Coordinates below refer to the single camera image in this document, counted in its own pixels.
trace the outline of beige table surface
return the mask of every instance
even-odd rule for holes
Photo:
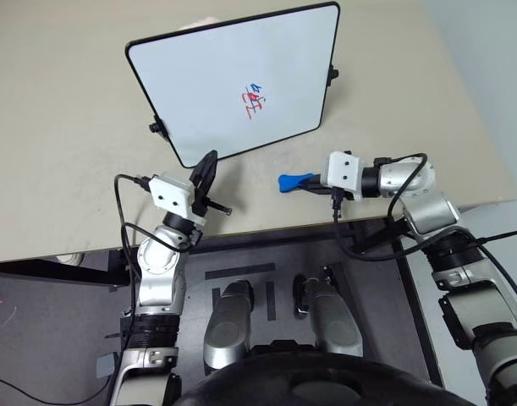
[[[244,17],[308,2],[266,0],[0,0],[0,261],[120,246],[116,173],[187,178],[124,57],[131,40],[214,16]],[[330,151],[425,151],[460,206],[516,190],[438,33],[418,2],[342,1],[333,56],[340,76],[322,126],[219,163],[206,235],[329,222],[328,197],[281,195],[281,173],[318,172]],[[164,213],[132,185],[129,221]],[[381,216],[387,202],[345,204],[345,218]]]

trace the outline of whiteboard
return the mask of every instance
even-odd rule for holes
[[[323,3],[132,41],[126,55],[184,167],[316,129],[339,6]]]

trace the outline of blue object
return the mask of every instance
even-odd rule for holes
[[[306,173],[305,175],[281,175],[278,177],[278,190],[281,193],[291,192],[298,189],[301,182],[315,176],[314,173]]]

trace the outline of table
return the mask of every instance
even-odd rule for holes
[[[187,178],[124,57],[131,40],[307,4],[295,0],[0,0],[0,261],[120,246],[116,173]],[[425,151],[461,207],[512,200],[516,190],[438,33],[412,0],[340,2],[322,126],[219,162],[206,235],[331,220],[327,197],[278,193],[281,173],[317,172],[330,151]],[[150,196],[122,189],[127,219],[153,228]],[[385,200],[344,205],[345,219],[384,215]]]

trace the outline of gray floor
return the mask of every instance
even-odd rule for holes
[[[292,279],[312,276],[342,261],[365,336],[366,356],[428,379],[410,307],[393,263],[347,261],[333,241],[192,255],[186,267],[187,298],[181,320],[177,372],[184,389],[203,378],[201,338],[212,311],[212,289],[237,277],[206,280],[204,273],[238,266],[275,264],[275,271],[249,275],[256,294],[251,344],[273,339],[312,343],[309,321],[292,316]],[[104,253],[89,254],[84,266],[103,268]],[[268,321],[266,282],[275,284],[276,320]],[[0,377],[48,401],[71,402],[99,388],[97,357],[118,350],[120,311],[129,290],[46,283],[0,277]],[[86,403],[102,404],[103,396]],[[0,384],[0,406],[37,405]]]

